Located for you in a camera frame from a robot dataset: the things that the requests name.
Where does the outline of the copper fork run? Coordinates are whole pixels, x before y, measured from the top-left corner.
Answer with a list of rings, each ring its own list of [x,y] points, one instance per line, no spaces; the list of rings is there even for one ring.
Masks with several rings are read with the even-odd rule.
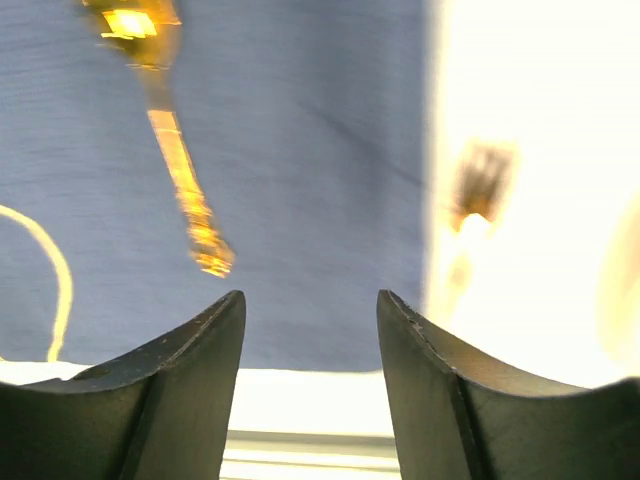
[[[474,257],[505,209],[518,161],[515,145],[474,139],[455,162],[443,222],[447,257],[439,315],[444,322],[471,285]]]

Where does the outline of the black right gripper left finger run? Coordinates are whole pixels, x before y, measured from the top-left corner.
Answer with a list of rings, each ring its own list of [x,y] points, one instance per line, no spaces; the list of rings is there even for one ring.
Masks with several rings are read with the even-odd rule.
[[[69,380],[3,384],[2,478],[219,478],[245,319],[231,291]]]

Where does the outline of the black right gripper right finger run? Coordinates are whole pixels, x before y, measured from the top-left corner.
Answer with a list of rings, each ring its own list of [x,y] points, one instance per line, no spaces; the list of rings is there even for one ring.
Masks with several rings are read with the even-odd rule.
[[[405,479],[635,479],[639,382],[594,389],[502,362],[377,297],[378,338]]]

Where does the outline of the copper spoon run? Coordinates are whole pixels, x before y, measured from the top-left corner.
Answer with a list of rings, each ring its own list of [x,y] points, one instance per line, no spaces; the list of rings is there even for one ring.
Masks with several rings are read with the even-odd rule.
[[[171,95],[170,69],[180,50],[182,26],[175,3],[87,0],[81,5],[92,28],[126,57],[140,81],[149,122],[185,217],[191,257],[202,271],[227,277],[235,254],[198,182]]]

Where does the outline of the blue cloth placemat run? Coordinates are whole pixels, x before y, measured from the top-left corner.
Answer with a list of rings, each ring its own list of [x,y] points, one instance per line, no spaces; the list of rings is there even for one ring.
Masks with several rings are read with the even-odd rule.
[[[236,254],[202,272],[138,80],[70,1],[1,5],[1,202],[70,267],[60,359],[99,364],[247,301],[246,368],[380,366],[376,296],[421,296],[418,1],[184,1],[172,92]]]

